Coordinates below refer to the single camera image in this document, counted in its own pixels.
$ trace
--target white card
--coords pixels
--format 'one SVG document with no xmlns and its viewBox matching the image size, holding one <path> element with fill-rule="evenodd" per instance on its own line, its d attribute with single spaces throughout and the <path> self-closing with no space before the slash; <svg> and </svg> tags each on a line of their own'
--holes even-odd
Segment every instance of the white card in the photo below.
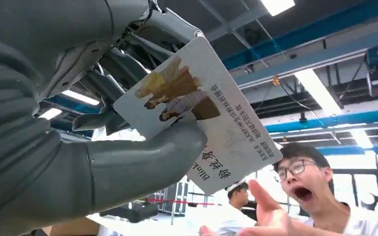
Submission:
<svg viewBox="0 0 378 236">
<path fill-rule="evenodd" d="M 282 154 L 204 37 L 197 37 L 114 103 L 150 139 L 177 122 L 196 120 L 208 142 L 188 172 L 213 194 L 273 164 Z"/>
</svg>

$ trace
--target man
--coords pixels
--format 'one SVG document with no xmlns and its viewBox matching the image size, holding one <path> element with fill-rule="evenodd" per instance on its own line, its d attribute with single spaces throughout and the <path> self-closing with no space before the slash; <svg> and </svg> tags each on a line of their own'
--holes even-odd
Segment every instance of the man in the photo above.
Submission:
<svg viewBox="0 0 378 236">
<path fill-rule="evenodd" d="M 296 143 L 286 145 L 281 152 L 283 159 L 274 167 L 282 188 L 310 219 L 305 223 L 291 219 L 256 181 L 251 181 L 261 227 L 246 228 L 241 236 L 378 236 L 378 212 L 335 199 L 328 184 L 333 171 L 320 152 Z M 203 227 L 201 235 L 213 232 Z"/>
<path fill-rule="evenodd" d="M 252 227 L 256 222 L 244 215 L 241 208 L 249 202 L 247 192 L 249 186 L 246 182 L 237 182 L 226 188 L 229 204 L 220 206 L 216 215 L 217 235 L 237 236 L 245 227 Z"/>
</svg>

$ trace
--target man's hand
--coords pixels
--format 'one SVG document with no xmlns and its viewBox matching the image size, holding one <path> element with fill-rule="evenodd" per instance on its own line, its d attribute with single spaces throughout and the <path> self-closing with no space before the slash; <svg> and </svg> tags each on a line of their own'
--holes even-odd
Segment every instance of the man's hand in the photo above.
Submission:
<svg viewBox="0 0 378 236">
<path fill-rule="evenodd" d="M 256 180 L 251 180 L 249 187 L 257 202 L 259 226 L 245 228 L 240 231 L 239 236 L 341 236 L 292 220 Z M 201 227 L 200 233 L 201 236 L 218 236 L 205 226 Z"/>
<path fill-rule="evenodd" d="M 292 220 L 257 181 L 249 182 L 250 191 L 257 202 L 257 222 L 260 226 L 245 228 L 240 236 L 295 236 Z"/>
</svg>

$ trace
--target man with glasses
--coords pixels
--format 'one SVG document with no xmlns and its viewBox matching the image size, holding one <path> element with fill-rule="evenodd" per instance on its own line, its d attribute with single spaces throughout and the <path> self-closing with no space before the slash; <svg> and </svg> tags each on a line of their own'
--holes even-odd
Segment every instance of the man with glasses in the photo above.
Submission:
<svg viewBox="0 0 378 236">
<path fill-rule="evenodd" d="M 257 201 L 260 226 L 246 228 L 240 236 L 378 236 L 378 212 L 335 199 L 331 190 L 333 171 L 319 151 L 292 143 L 281 152 L 283 159 L 274 164 L 274 169 L 279 174 L 282 189 L 310 218 L 306 222 L 290 218 L 254 180 L 250 182 L 250 190 Z M 213 236 L 214 233 L 203 227 L 201 235 Z"/>
</svg>

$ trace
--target fluorescent light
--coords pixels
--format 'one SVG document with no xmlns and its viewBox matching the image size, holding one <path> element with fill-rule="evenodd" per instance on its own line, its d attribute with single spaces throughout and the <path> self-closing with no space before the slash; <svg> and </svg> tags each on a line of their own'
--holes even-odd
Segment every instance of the fluorescent light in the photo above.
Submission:
<svg viewBox="0 0 378 236">
<path fill-rule="evenodd" d="M 56 108 L 51 108 L 48 111 L 44 112 L 42 115 L 39 116 L 39 118 L 46 118 L 48 120 L 53 119 L 54 117 L 58 116 L 60 113 L 62 113 L 61 110 Z"/>
<path fill-rule="evenodd" d="M 319 80 L 314 70 L 302 70 L 296 72 L 295 76 L 321 106 L 325 113 L 330 116 L 342 113 L 340 107 L 330 95 L 327 88 L 325 88 L 324 84 L 322 84 L 321 80 Z"/>
<path fill-rule="evenodd" d="M 332 128 L 346 128 L 346 127 L 354 127 L 354 126 L 361 126 L 361 125 L 367 125 L 367 123 L 358 123 L 358 124 L 338 124 L 338 125 L 332 126 Z"/>
<path fill-rule="evenodd" d="M 272 16 L 276 16 L 295 6 L 293 0 L 261 0 L 261 2 Z"/>
<path fill-rule="evenodd" d="M 276 145 L 276 147 L 280 150 L 281 148 L 283 148 L 283 146 L 282 145 L 280 145 L 280 144 L 278 144 L 278 143 L 276 143 L 275 142 L 275 145 Z"/>
<path fill-rule="evenodd" d="M 368 157 L 376 157 L 376 152 L 373 150 L 366 150 L 364 151 L 364 155 Z"/>
<path fill-rule="evenodd" d="M 80 100 L 82 102 L 89 103 L 91 105 L 97 105 L 97 104 L 99 104 L 98 100 L 95 100 L 95 99 L 90 98 L 90 97 L 86 97 L 84 95 L 81 95 L 79 93 L 76 93 L 76 92 L 73 92 L 73 91 L 70 91 L 70 90 L 66 90 L 66 91 L 62 92 L 62 94 L 66 95 L 66 96 L 69 96 L 69 97 L 72 97 L 72 98 L 75 98 L 77 100 Z"/>
<path fill-rule="evenodd" d="M 370 141 L 366 131 L 362 129 L 353 129 L 350 130 L 350 133 L 361 148 L 373 148 L 372 141 Z"/>
<path fill-rule="evenodd" d="M 309 128 L 309 129 L 301 129 L 300 131 L 315 131 L 315 130 L 322 130 L 322 127 L 318 127 L 318 128 Z"/>
</svg>

